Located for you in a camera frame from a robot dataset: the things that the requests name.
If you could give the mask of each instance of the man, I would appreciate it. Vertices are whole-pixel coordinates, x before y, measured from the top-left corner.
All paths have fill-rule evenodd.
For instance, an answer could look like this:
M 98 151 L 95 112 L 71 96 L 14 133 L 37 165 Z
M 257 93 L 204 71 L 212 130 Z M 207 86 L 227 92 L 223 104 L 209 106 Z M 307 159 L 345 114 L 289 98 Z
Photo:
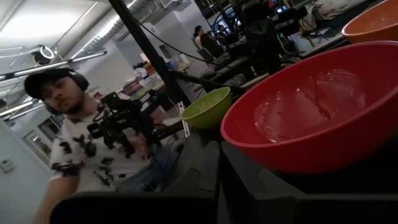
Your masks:
M 86 127 L 102 112 L 97 111 L 101 105 L 84 92 L 88 82 L 82 75 L 67 68 L 51 69 L 30 75 L 24 84 L 28 95 L 43 100 L 53 113 L 58 111 L 66 116 L 53 143 L 53 176 L 37 224 L 49 223 L 56 204 L 77 191 L 143 192 L 160 187 L 168 177 L 176 157 L 170 149 L 157 149 L 152 159 L 142 136 L 128 136 L 136 150 L 134 154 L 127 153 L 119 144 L 108 147 L 103 138 L 90 136 Z

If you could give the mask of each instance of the bowl rim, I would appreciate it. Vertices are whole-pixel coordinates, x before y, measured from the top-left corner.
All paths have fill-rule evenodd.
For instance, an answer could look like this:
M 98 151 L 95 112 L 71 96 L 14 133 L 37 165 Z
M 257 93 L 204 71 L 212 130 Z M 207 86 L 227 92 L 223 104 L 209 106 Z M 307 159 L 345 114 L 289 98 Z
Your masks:
M 388 30 L 388 29 L 390 29 L 390 28 L 392 28 L 392 27 L 398 26 L 398 23 L 395 23 L 395 24 L 391 24 L 391 25 L 389 25 L 389 26 L 385 26 L 385 27 L 382 27 L 382 28 L 370 30 L 370 31 L 368 31 L 368 32 L 360 32 L 360 33 L 355 33 L 355 34 L 349 34 L 349 33 L 346 32 L 347 27 L 348 27 L 349 25 L 351 25 L 353 22 L 355 22 L 355 21 L 357 20 L 357 18 L 361 17 L 362 15 L 365 15 L 365 14 L 369 13 L 370 11 L 372 11 L 372 10 L 373 10 L 374 8 L 376 8 L 376 7 L 380 7 L 380 5 L 382 5 L 382 4 L 384 4 L 384 3 L 388 2 L 388 1 L 392 1 L 392 0 L 385 0 L 385 1 L 383 1 L 383 2 L 380 2 L 379 4 L 373 6 L 372 8 L 370 8 L 370 9 L 368 9 L 368 10 L 362 12 L 360 15 L 356 16 L 354 19 L 352 19 L 351 21 L 349 21 L 349 22 L 344 26 L 344 28 L 341 30 L 341 33 L 342 33 L 345 37 L 357 37 L 357 36 L 362 36 L 362 35 L 366 35 L 366 34 L 374 34 L 374 33 L 377 33 L 377 32 L 382 32 L 382 31 L 384 31 L 384 30 Z
M 208 96 L 210 93 L 214 93 L 214 92 L 220 91 L 220 90 L 227 90 L 227 92 L 226 92 L 225 95 L 224 95 L 223 97 L 221 97 L 220 100 L 217 101 L 217 103 L 215 103 L 213 106 L 211 106 L 211 107 L 209 107 L 209 108 L 203 110 L 202 112 L 200 112 L 200 113 L 198 113 L 198 114 L 195 114 L 195 115 L 193 115 L 193 116 L 190 116 L 190 117 L 184 117 L 184 116 L 183 116 L 184 112 L 185 112 L 186 110 L 188 110 L 189 107 L 191 107 L 193 104 L 195 104 L 195 102 L 199 102 L 200 100 L 203 100 L 204 97 Z M 189 106 L 184 110 L 184 112 L 182 112 L 182 114 L 180 115 L 181 119 L 183 119 L 183 120 L 188 120 L 188 119 L 196 118 L 197 116 L 199 116 L 199 115 L 201 115 L 201 114 L 203 114 L 203 113 L 206 113 L 207 111 L 209 111 L 210 109 L 212 109 L 213 107 L 215 107 L 216 105 L 218 105 L 221 101 L 223 101 L 223 100 L 229 95 L 229 93 L 231 93 L 231 89 L 230 89 L 230 87 L 227 87 L 227 86 L 226 86 L 226 87 L 218 88 L 218 89 L 216 89 L 216 90 L 211 90 L 209 93 L 207 93 L 207 94 L 204 95 L 203 97 L 201 97 L 201 98 L 195 100 L 191 105 L 189 105 Z
M 323 52 L 321 54 L 318 54 L 316 56 L 312 56 L 312 57 L 319 57 L 325 54 L 328 54 L 330 52 L 337 52 L 340 50 L 344 50 L 344 49 L 349 49 L 349 48 L 356 48 L 356 47 L 364 47 L 364 46 L 380 46 L 380 45 L 391 45 L 394 47 L 398 48 L 398 42 L 394 42 L 394 41 L 373 41 L 373 42 L 364 42 L 364 43 L 360 43 L 360 44 L 353 44 L 353 45 L 348 45 L 348 46 L 344 46 L 344 47 L 340 47 L 331 51 L 327 51 L 327 52 Z M 293 68 L 294 66 L 300 65 L 300 63 L 303 63 L 310 58 L 307 58 L 305 60 L 302 60 L 299 63 L 296 63 L 292 66 L 290 66 L 289 68 Z M 266 82 L 267 80 L 269 80 L 270 78 L 273 78 L 275 76 L 277 76 L 278 74 L 282 73 L 284 70 L 281 70 L 275 74 L 273 74 L 271 77 L 266 78 L 265 80 L 263 80 L 262 82 L 258 83 L 257 85 L 261 85 L 263 82 Z M 378 108 L 381 105 L 384 105 L 387 101 L 389 101 L 394 95 L 398 94 L 398 85 L 396 85 L 388 94 L 384 95 L 382 98 L 380 98 L 379 100 L 377 100 L 376 102 L 374 102 L 372 105 L 369 105 L 365 110 L 362 110 L 361 112 L 357 113 L 356 115 L 344 120 L 343 122 L 340 122 L 328 129 L 324 129 L 321 131 L 317 131 L 315 133 L 312 134 L 308 134 L 306 136 L 302 136 L 299 138 L 294 138 L 294 139 L 290 139 L 287 141 L 281 141 L 281 142 L 277 142 L 277 143 L 264 143 L 264 144 L 254 144 L 254 143 L 244 143 L 244 142 L 239 142 L 239 141 L 235 141 L 233 139 L 231 139 L 225 132 L 224 130 L 224 126 L 225 126 L 225 122 L 226 122 L 226 118 L 228 117 L 229 113 L 231 112 L 231 110 L 233 110 L 235 108 L 235 106 L 244 98 L 244 96 L 250 94 L 250 92 L 252 92 L 255 89 L 252 88 L 249 91 L 247 91 L 243 96 L 241 96 L 233 105 L 232 107 L 227 111 L 227 113 L 225 114 L 223 121 L 221 123 L 221 135 L 224 137 L 224 139 L 231 143 L 232 145 L 235 145 L 237 147 L 244 147 L 244 148 L 250 148 L 250 149 L 264 149 L 266 148 L 272 148 L 272 147 L 276 147 L 276 146 L 283 146 L 283 145 L 288 145 L 288 144 L 293 144 L 296 142 L 302 142 L 302 141 L 306 141 L 308 139 L 314 138 L 316 136 L 322 136 L 328 133 L 331 133 L 333 131 L 336 131 L 337 129 L 340 129 L 342 126 L 346 126 L 348 124 L 357 122 L 357 120 L 359 120 L 360 118 L 362 118 L 363 116 L 368 115 L 369 113 L 371 113 L 372 111 L 374 111 L 376 108 Z

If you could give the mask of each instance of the jeans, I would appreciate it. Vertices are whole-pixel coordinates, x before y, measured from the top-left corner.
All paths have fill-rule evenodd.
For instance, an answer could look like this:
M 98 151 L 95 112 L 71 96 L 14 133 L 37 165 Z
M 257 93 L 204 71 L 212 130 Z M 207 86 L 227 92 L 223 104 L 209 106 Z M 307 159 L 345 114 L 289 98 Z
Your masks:
M 125 180 L 117 189 L 121 193 L 161 191 L 167 183 L 178 154 L 171 146 L 156 149 L 152 163 L 138 174 Z

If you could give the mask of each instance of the green bowl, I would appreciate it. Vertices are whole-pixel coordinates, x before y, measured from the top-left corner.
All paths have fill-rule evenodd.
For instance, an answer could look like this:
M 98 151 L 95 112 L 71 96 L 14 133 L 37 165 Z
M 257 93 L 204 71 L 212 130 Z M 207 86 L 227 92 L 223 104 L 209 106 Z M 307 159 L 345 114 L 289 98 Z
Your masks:
M 209 92 L 186 108 L 181 119 L 194 128 L 217 128 L 232 105 L 230 92 L 229 87 Z

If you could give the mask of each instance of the orange bowl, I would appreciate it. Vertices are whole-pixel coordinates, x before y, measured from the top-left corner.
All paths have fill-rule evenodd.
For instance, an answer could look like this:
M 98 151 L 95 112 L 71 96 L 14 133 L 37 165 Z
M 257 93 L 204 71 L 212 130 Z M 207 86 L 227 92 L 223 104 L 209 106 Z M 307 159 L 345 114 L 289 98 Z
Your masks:
M 352 43 L 398 41 L 398 1 L 386 0 L 360 14 L 341 31 Z

